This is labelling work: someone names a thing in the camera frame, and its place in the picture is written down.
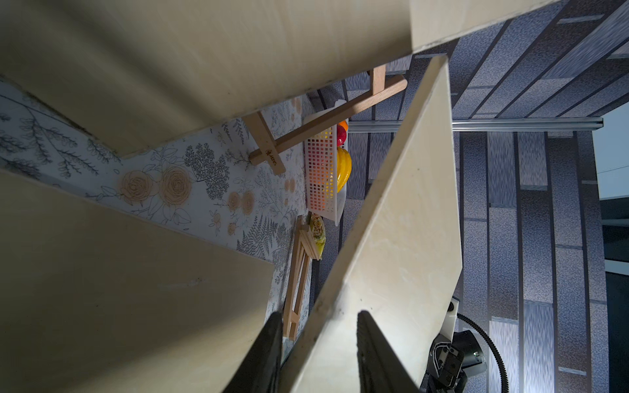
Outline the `plywood board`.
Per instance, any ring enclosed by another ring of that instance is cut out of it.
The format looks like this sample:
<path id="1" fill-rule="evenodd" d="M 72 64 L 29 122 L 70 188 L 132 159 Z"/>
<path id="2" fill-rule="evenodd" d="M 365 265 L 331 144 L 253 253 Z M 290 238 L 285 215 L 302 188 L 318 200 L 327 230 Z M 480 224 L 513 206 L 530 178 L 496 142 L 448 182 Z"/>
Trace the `plywood board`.
<path id="1" fill-rule="evenodd" d="M 414 382 L 462 270 L 448 60 L 431 60 L 279 380 L 281 392 L 357 392 L 368 311 Z"/>
<path id="2" fill-rule="evenodd" d="M 121 156 L 540 1 L 4 1 L 1 74 Z"/>
<path id="3" fill-rule="evenodd" d="M 1 174 L 4 392 L 219 392 L 274 267 Z"/>

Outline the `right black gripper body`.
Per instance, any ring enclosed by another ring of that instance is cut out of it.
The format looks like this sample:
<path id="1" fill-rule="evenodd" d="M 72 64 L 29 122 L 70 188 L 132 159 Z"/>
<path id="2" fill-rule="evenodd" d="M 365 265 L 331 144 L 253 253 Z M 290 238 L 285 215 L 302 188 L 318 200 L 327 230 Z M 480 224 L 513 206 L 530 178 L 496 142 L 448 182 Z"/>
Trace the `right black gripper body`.
<path id="1" fill-rule="evenodd" d="M 429 352 L 427 392 L 463 392 L 468 380 L 486 373 L 486 357 L 475 335 L 455 332 L 453 341 L 439 334 Z"/>

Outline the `white plastic basket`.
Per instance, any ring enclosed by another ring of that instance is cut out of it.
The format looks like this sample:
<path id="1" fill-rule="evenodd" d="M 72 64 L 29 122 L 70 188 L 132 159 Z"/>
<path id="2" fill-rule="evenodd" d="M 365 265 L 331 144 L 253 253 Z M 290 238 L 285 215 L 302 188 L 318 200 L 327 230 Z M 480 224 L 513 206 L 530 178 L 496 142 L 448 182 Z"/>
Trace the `white plastic basket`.
<path id="1" fill-rule="evenodd" d="M 330 127 L 304 142 L 306 207 L 336 226 L 342 219 L 347 188 L 337 190 L 336 127 Z"/>

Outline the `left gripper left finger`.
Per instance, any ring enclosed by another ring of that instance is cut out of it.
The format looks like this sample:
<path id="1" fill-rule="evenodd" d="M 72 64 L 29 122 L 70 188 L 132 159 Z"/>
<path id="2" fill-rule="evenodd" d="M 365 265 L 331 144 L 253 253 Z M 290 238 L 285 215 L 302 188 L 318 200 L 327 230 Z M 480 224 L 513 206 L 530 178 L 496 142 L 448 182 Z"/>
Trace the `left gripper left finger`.
<path id="1" fill-rule="evenodd" d="M 278 391 L 283 354 L 283 318 L 273 312 L 223 393 Z"/>

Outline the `green snack bag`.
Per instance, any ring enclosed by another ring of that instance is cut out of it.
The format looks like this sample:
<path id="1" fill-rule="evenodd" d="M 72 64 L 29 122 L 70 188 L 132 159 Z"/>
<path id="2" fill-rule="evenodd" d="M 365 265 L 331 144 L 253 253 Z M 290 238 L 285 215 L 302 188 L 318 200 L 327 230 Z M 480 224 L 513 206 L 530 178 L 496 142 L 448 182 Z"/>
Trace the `green snack bag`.
<path id="1" fill-rule="evenodd" d="M 317 257 L 320 260 L 323 255 L 326 240 L 327 240 L 324 220 L 320 215 L 310 213 L 309 226 L 310 226 L 311 234 L 315 241 L 314 243 L 315 243 Z"/>

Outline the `red apple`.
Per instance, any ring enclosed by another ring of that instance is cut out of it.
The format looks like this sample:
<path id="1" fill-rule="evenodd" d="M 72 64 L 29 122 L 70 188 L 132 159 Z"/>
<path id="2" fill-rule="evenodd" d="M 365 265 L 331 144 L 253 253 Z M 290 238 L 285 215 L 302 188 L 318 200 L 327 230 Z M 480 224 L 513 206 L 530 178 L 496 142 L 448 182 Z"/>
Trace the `red apple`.
<path id="1" fill-rule="evenodd" d="M 344 126 L 337 125 L 337 146 L 342 147 L 347 140 L 347 130 Z"/>

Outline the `yellow banana bunch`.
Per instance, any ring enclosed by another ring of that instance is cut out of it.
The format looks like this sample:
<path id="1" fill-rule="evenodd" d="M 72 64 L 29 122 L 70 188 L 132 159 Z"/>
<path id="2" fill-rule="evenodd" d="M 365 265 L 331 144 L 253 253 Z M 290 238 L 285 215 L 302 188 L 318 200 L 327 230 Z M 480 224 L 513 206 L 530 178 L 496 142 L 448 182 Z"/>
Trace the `yellow banana bunch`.
<path id="1" fill-rule="evenodd" d="M 352 173 L 352 158 L 349 152 L 339 147 L 337 149 L 337 191 L 345 187 Z"/>

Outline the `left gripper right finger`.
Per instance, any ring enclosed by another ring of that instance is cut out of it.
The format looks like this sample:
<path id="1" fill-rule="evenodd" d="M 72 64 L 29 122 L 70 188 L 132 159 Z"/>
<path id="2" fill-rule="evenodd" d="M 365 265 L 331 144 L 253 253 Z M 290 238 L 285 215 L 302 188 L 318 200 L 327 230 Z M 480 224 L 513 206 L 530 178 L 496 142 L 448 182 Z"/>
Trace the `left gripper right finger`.
<path id="1" fill-rule="evenodd" d="M 357 358 L 361 392 L 419 392 L 372 315 L 357 319 Z"/>

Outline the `wooden easel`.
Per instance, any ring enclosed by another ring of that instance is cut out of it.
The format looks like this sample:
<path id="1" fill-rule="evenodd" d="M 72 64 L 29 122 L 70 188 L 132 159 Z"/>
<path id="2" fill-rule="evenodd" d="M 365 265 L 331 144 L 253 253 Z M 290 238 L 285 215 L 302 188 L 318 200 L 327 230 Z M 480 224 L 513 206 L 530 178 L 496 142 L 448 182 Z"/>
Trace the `wooden easel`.
<path id="1" fill-rule="evenodd" d="M 322 227 L 315 228 L 309 215 L 300 215 L 296 219 L 295 238 L 291 258 L 288 291 L 283 308 L 283 336 L 295 341 L 301 320 L 301 308 L 306 299 L 306 279 L 313 260 L 319 260 L 323 248 L 316 237 L 323 233 Z"/>
<path id="2" fill-rule="evenodd" d="M 313 138 L 341 121 L 366 111 L 378 103 L 404 91 L 408 81 L 403 75 L 386 78 L 386 67 L 378 66 L 371 70 L 371 89 L 347 103 L 338 106 L 303 126 L 275 139 L 260 111 L 244 116 L 243 121 L 257 143 L 257 150 L 249 155 L 252 165 L 268 163 L 275 175 L 286 171 L 280 154 L 307 139 Z"/>

